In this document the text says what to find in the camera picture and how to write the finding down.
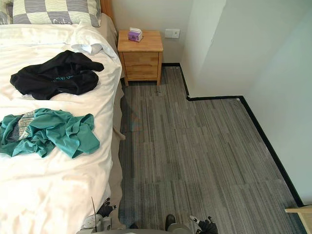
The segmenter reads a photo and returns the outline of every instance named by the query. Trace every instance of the black shirt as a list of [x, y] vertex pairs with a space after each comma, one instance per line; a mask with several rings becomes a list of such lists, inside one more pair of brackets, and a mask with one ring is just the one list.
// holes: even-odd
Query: black shirt
[[51, 60], [24, 67], [11, 76], [11, 84], [22, 93], [35, 99], [49, 100], [59, 93], [84, 94], [93, 90], [103, 64], [93, 62], [82, 53], [66, 50]]

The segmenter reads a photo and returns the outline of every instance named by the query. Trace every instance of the cable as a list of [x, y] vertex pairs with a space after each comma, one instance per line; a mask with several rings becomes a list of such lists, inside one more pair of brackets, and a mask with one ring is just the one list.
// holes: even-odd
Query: cable
[[97, 214], [96, 214], [96, 209], [94, 208], [94, 203], [93, 203], [93, 198], [92, 198], [92, 196], [91, 196], [91, 199], [92, 199], [92, 205], [93, 205], [93, 210], [94, 210], [94, 219], [96, 220], [96, 226], [95, 226], [95, 228], [96, 228], [96, 233], [98, 232], [97, 231]]

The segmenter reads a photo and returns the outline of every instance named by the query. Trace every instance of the wooden headboard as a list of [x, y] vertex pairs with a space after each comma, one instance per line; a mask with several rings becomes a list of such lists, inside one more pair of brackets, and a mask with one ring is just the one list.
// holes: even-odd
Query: wooden headboard
[[112, 19], [112, 21], [114, 21], [112, 0], [100, 0], [100, 1], [101, 1], [101, 11], [107, 14]]

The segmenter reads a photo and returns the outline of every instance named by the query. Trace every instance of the wooden furniture corner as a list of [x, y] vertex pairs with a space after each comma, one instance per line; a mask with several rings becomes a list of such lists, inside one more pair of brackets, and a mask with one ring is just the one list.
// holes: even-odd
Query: wooden furniture corner
[[297, 213], [308, 234], [312, 234], [312, 205], [300, 208], [287, 208], [287, 213]]

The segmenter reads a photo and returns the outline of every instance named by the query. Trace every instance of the checkered pillowcase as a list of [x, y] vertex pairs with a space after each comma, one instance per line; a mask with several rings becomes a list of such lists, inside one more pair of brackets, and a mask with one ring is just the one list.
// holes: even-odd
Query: checkered pillowcase
[[99, 0], [14, 0], [13, 23], [100, 25]]

